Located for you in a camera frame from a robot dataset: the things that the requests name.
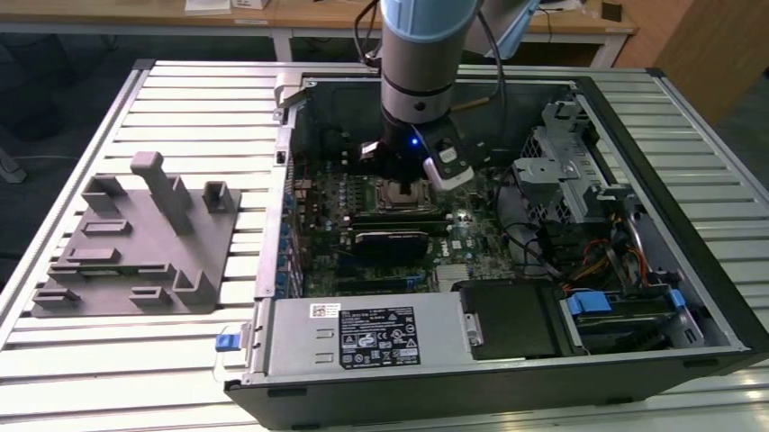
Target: aluminum slotted table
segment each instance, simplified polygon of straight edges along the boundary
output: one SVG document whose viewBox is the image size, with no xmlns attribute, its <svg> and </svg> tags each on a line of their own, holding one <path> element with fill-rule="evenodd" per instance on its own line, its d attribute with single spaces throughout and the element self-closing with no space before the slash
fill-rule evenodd
<svg viewBox="0 0 769 432">
<path fill-rule="evenodd" d="M 491 67 L 462 67 L 475 75 Z M 769 326 L 769 196 L 723 142 L 660 76 L 644 70 L 520 68 L 511 73 L 590 76 L 755 314 Z M 213 337 L 251 319 L 265 200 L 276 142 L 287 139 L 276 99 L 304 72 L 365 72 L 357 65 L 141 62 L 105 115 L 40 231 L 0 295 L 0 432 L 8 430 L 253 431 L 256 421 L 223 393 L 244 352 L 216 355 Z M 220 308 L 209 315 L 34 319 L 30 295 L 61 254 L 94 174 L 125 188 L 130 156 L 156 150 L 188 188 L 208 180 L 241 189 Z M 615 159 L 606 162 L 622 179 Z M 349 427 L 440 430 L 765 430 L 766 364 L 688 382 L 610 407 Z"/>
</svg>

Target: desk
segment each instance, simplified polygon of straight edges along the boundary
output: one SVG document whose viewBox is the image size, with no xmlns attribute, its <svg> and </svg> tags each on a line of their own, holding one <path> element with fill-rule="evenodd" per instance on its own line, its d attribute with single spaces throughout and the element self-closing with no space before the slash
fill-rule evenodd
<svg viewBox="0 0 769 432">
<path fill-rule="evenodd" d="M 0 32 L 140 34 L 176 36 L 268 36 L 279 61 L 292 61 L 291 38 L 349 38 L 355 15 L 367 0 L 271 0 L 261 11 L 233 9 L 228 15 L 185 16 L 185 0 L 2 0 Z M 588 0 L 595 11 L 599 0 Z M 534 17 L 524 42 L 599 45 L 592 67 L 610 68 L 627 36 L 628 20 L 611 22 L 594 13 L 568 11 Z"/>
</svg>

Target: power supply label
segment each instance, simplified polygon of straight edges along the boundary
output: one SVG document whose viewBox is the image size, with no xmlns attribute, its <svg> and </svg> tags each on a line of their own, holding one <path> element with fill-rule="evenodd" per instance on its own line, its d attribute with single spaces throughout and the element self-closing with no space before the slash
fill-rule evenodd
<svg viewBox="0 0 769 432">
<path fill-rule="evenodd" d="M 413 308 L 340 310 L 339 352 L 344 369 L 419 365 Z"/>
</svg>

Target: motherboard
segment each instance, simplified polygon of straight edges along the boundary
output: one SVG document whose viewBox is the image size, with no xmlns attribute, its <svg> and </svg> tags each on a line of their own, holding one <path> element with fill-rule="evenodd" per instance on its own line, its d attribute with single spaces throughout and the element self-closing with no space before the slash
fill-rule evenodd
<svg viewBox="0 0 769 432">
<path fill-rule="evenodd" d="M 490 176 L 436 194 L 427 180 L 403 186 L 331 162 L 300 171 L 304 297 L 428 293 L 451 288 L 447 278 L 514 277 Z"/>
</svg>

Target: robotic arm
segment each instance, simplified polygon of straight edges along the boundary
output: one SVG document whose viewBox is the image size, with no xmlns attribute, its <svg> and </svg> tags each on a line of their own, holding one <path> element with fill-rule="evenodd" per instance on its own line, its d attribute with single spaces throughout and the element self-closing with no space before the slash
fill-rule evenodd
<svg viewBox="0 0 769 432">
<path fill-rule="evenodd" d="M 539 0 L 380 0 L 381 119 L 379 142 L 363 146 L 361 158 L 409 184 L 425 173 L 437 190 L 474 177 L 486 158 L 483 143 L 464 142 L 451 122 L 451 89 L 463 49 L 484 54 L 491 40 L 506 57 L 516 50 Z M 492 35 L 484 16 L 494 16 Z"/>
</svg>

